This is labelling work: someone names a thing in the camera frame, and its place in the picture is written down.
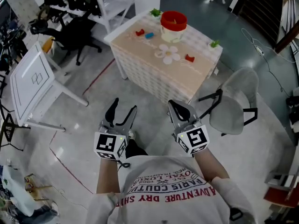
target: black pants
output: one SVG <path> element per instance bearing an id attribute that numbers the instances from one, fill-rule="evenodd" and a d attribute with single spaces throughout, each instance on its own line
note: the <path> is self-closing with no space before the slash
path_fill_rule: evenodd
<path id="1" fill-rule="evenodd" d="M 130 158 L 138 155 L 148 155 L 142 148 L 138 147 L 135 140 L 129 140 L 129 144 L 126 147 L 126 158 Z"/>

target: floor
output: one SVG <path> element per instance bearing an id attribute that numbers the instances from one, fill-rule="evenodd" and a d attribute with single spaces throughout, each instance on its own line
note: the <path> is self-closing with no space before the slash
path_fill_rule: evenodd
<path id="1" fill-rule="evenodd" d="M 34 127 L 30 131 L 16 130 L 12 143 L 25 147 L 24 152 L 11 147 L 4 147 L 0 152 L 2 164 L 10 159 L 25 175 L 34 173 L 39 182 L 55 187 L 43 192 L 59 206 L 60 217 L 51 224 L 84 223 L 85 208 L 96 190 L 100 166 L 93 152 L 93 135 L 103 118 L 101 110 L 110 100 L 120 98 L 116 121 L 122 121 L 132 106 L 138 106 L 133 129 L 137 131 L 137 143 L 148 154 L 184 155 L 171 136 L 173 126 L 166 114 L 166 105 L 129 80 L 121 79 L 110 48 L 104 44 L 102 47 L 101 54 L 96 49 L 86 48 L 80 67 L 75 66 L 75 57 L 63 66 L 66 71 L 72 70 L 67 87 L 89 101 L 89 106 L 83 107 L 61 95 L 47 111 L 43 120 L 62 125 L 67 131 L 60 133 Z M 218 68 L 219 74 L 203 83 L 197 97 L 213 92 L 232 73 L 221 62 Z M 12 107 L 9 93 L 7 87 L 2 102 Z M 193 103 L 198 114 L 210 104 L 209 100 Z M 263 221 L 269 215 L 270 205 L 262 199 L 267 190 L 265 177 L 278 165 L 284 147 L 291 146 L 292 142 L 260 96 L 258 109 L 258 120 L 246 126 L 238 136 L 221 137 L 209 125 L 208 117 L 203 119 L 203 124 L 207 126 L 211 151 L 253 204 L 258 219 Z"/>
<path id="2" fill-rule="evenodd" d="M 170 0 L 162 1 L 163 10 L 182 11 L 179 4 L 173 3 L 171 8 L 170 5 L 167 7 Z M 190 25 L 201 29 L 212 39 L 219 39 L 224 47 L 217 65 L 218 75 L 213 74 L 203 83 L 197 98 L 214 92 L 240 64 L 251 64 L 259 74 L 259 117 L 246 126 L 241 135 L 221 137 L 221 134 L 209 125 L 208 117 L 205 117 L 202 123 L 207 126 L 210 150 L 252 203 L 258 220 L 263 222 L 270 214 L 270 204 L 263 200 L 267 190 L 264 180 L 266 175 L 279 165 L 284 148 L 291 147 L 292 140 L 281 125 L 282 117 L 278 115 L 285 112 L 278 112 L 283 110 L 281 100 L 285 97 L 279 88 L 276 89 L 277 84 L 272 82 L 260 57 L 240 30 L 245 27 L 255 38 L 258 37 L 264 44 L 266 41 L 246 21 L 228 13 L 220 0 L 194 7 L 192 4 L 197 4 L 198 0 L 185 1 L 190 10 L 186 13 Z M 209 20 L 213 21 L 214 28 L 208 25 Z M 34 173 L 38 182 L 53 185 L 54 188 L 43 192 L 45 197 L 58 204 L 60 211 L 60 217 L 56 217 L 50 224 L 85 222 L 86 208 L 95 193 L 100 168 L 100 160 L 93 152 L 94 132 L 98 130 L 99 122 L 103 119 L 101 111 L 112 99 L 120 99 L 116 121 L 123 121 L 130 108 L 138 106 L 133 129 L 137 131 L 138 145 L 145 148 L 148 154 L 184 155 L 171 136 L 173 125 L 166 114 L 166 105 L 129 80 L 121 79 L 110 48 L 104 44 L 101 46 L 101 54 L 97 53 L 96 49 L 85 48 L 82 54 L 84 60 L 79 67 L 75 65 L 75 56 L 62 65 L 65 71 L 72 75 L 66 86 L 89 101 L 89 106 L 83 107 L 62 94 L 46 112 L 43 120 L 65 127 L 66 132 L 34 127 L 30 131 L 16 130 L 12 143 L 17 147 L 24 147 L 24 152 L 12 147 L 4 147 L 0 152 L 0 164 L 5 164 L 6 159 L 10 159 L 13 166 L 18 167 L 24 175 Z M 283 64 L 279 64 L 275 57 L 269 60 L 275 61 L 273 67 L 280 71 Z M 286 73 L 290 72 L 290 65 L 284 67 Z M 288 75 L 289 81 L 282 81 L 286 82 L 285 89 L 288 87 L 290 90 L 293 73 Z M 12 108 L 9 86 L 4 90 L 2 103 L 7 108 Z M 198 115 L 210 104 L 211 100 L 192 103 Z"/>
<path id="3" fill-rule="evenodd" d="M 280 86 L 276 79 L 268 72 L 265 60 L 257 54 L 253 45 L 241 32 L 241 29 L 245 28 L 253 38 L 258 39 L 264 46 L 270 47 L 270 44 L 246 20 L 235 16 L 227 10 L 231 0 L 226 0 L 225 5 L 222 4 L 221 0 L 214 0 L 210 3 L 205 3 L 205 1 L 161 0 L 160 9 L 162 11 L 176 10 L 184 13 L 187 16 L 189 25 L 213 40 L 219 40 L 220 45 L 223 47 L 220 60 L 230 69 L 238 70 L 241 67 L 254 68 L 259 76 L 259 94 L 275 113 L 295 143 L 295 138 L 289 125 L 289 109 L 285 104 L 287 96 L 280 91 Z M 256 44 L 263 48 L 271 71 L 290 95 L 291 91 L 298 86 L 295 65 L 276 56 L 273 51 L 264 48 L 258 42 Z M 285 48 L 280 54 L 287 60 L 294 61 L 289 47 Z"/>

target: table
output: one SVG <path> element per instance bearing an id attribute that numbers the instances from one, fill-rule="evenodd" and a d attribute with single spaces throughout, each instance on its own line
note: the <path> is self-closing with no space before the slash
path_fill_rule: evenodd
<path id="1" fill-rule="evenodd" d="M 64 127 L 45 124 L 36 121 L 34 117 L 32 117 L 32 112 L 39 102 L 43 100 L 45 94 L 50 89 L 54 89 L 55 91 L 55 95 L 50 96 L 45 102 L 46 104 L 44 106 L 46 108 L 49 108 L 62 92 L 84 106 L 88 106 L 88 102 L 58 82 L 55 79 L 50 64 L 54 66 L 57 71 L 65 75 L 65 72 L 63 72 L 62 69 L 43 52 L 39 42 L 36 42 L 19 62 L 10 77 L 10 88 L 14 110 L 19 126 L 28 124 L 64 132 Z"/>
<path id="2" fill-rule="evenodd" d="M 25 181 L 18 170 L 4 166 L 2 173 L 3 188 L 8 189 L 14 197 L 12 203 L 28 217 L 32 216 L 34 210 L 39 209 L 41 205 L 25 190 Z"/>
<path id="3" fill-rule="evenodd" d="M 190 26 L 187 26 L 180 42 L 167 43 L 161 39 L 160 27 L 160 19 L 147 11 L 121 25 L 105 37 L 105 41 L 111 46 L 122 78 L 128 76 L 165 104 L 169 99 L 188 103 L 212 74 L 222 47 L 212 49 L 209 47 L 212 40 Z M 155 36 L 151 39 L 136 36 L 135 31 L 142 28 Z M 174 53 L 179 56 L 171 64 L 164 64 L 159 52 L 172 46 L 176 47 L 173 48 Z M 194 56 L 195 61 L 185 60 L 186 54 Z"/>

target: cable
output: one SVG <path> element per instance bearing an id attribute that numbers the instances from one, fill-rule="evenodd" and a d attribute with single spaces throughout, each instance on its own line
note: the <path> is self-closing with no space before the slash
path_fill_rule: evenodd
<path id="1" fill-rule="evenodd" d="M 83 207 L 85 210 L 87 210 L 87 208 L 81 204 L 77 204 L 77 203 L 72 203 L 70 200 L 68 200 L 65 196 L 64 196 L 64 190 L 63 189 L 57 189 L 55 188 L 54 186 L 52 186 L 57 192 L 59 192 L 59 194 L 66 200 L 68 201 L 69 203 L 73 204 L 73 205 L 77 205 L 77 206 L 81 206 Z"/>
<path id="2" fill-rule="evenodd" d="M 243 31 L 246 31 L 246 32 L 248 33 L 248 35 L 250 36 L 251 40 L 244 34 Z M 266 47 L 266 46 L 265 46 L 264 44 L 262 44 L 258 39 L 253 38 L 253 37 L 251 36 L 251 34 L 250 34 L 245 28 L 242 28 L 242 29 L 241 29 L 241 32 L 242 32 L 243 35 L 246 37 L 246 39 L 247 39 L 247 40 L 254 46 L 254 48 L 256 49 L 257 53 L 265 59 L 267 65 L 268 65 L 268 71 L 269 71 L 269 73 L 271 73 L 271 74 L 273 75 L 273 77 L 277 80 L 277 82 L 278 82 L 278 84 L 279 84 L 279 86 L 280 86 L 280 91 L 281 91 L 281 92 L 284 91 L 285 94 L 287 95 L 287 97 L 290 97 L 290 96 L 288 95 L 288 93 L 285 91 L 285 89 L 282 87 L 280 81 L 277 79 L 277 77 L 276 77 L 276 76 L 272 73 L 272 71 L 270 70 L 270 65 L 269 65 L 267 59 L 265 58 L 263 49 L 262 49 L 260 46 L 255 45 L 254 41 L 257 41 L 257 42 L 259 42 L 263 47 L 268 48 L 268 49 L 274 51 L 275 54 L 276 54 L 277 56 L 282 57 L 284 60 L 286 60 L 286 61 L 288 61 L 288 62 L 290 62 L 290 63 L 296 63 L 296 61 L 295 61 L 295 62 L 289 61 L 288 59 L 284 58 L 282 55 L 277 54 L 276 51 L 273 50 L 271 47 Z"/>
<path id="3" fill-rule="evenodd" d="M 285 94 L 286 94 L 286 96 L 287 96 L 287 97 L 290 97 L 290 96 L 288 95 L 288 93 L 285 91 L 285 89 L 282 87 L 282 85 L 281 85 L 281 83 L 279 82 L 279 80 L 276 78 L 276 76 L 275 76 L 275 75 L 272 73 L 272 71 L 270 70 L 270 66 L 269 66 L 269 63 L 268 63 L 268 61 L 266 60 L 266 58 L 265 58 L 264 56 L 263 56 L 263 58 L 265 59 L 267 65 L 268 65 L 268 70 L 269 70 L 269 72 L 274 76 L 274 78 L 277 80 L 278 84 L 280 85 L 280 91 L 281 91 L 281 92 L 284 91 Z"/>

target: white shelf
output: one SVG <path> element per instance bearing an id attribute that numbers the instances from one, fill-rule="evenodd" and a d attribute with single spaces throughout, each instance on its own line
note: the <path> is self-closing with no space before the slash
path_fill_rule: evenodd
<path id="1" fill-rule="evenodd" d="M 134 0 L 103 0 L 105 5 L 105 11 L 107 13 L 107 19 L 110 20 L 114 18 L 117 14 L 121 13 L 122 11 L 126 10 L 126 8 L 133 3 Z M 69 6 L 60 7 L 57 5 L 51 5 L 51 8 L 55 8 L 61 11 L 66 11 L 71 14 L 75 14 L 77 16 L 83 16 L 84 11 L 81 10 L 70 10 Z M 88 19 L 93 20 L 100 24 L 105 24 L 103 16 L 99 18 L 99 16 L 89 15 Z"/>
<path id="2" fill-rule="evenodd" d="M 116 16 L 113 19 L 109 21 L 111 31 L 115 30 L 119 24 L 121 17 Z M 122 24 L 128 21 L 128 18 L 124 18 L 122 21 Z M 98 41 L 101 41 L 107 45 L 109 45 L 107 42 L 104 41 L 104 37 L 107 36 L 106 28 L 101 24 L 95 24 L 94 27 L 91 30 L 92 37 Z"/>

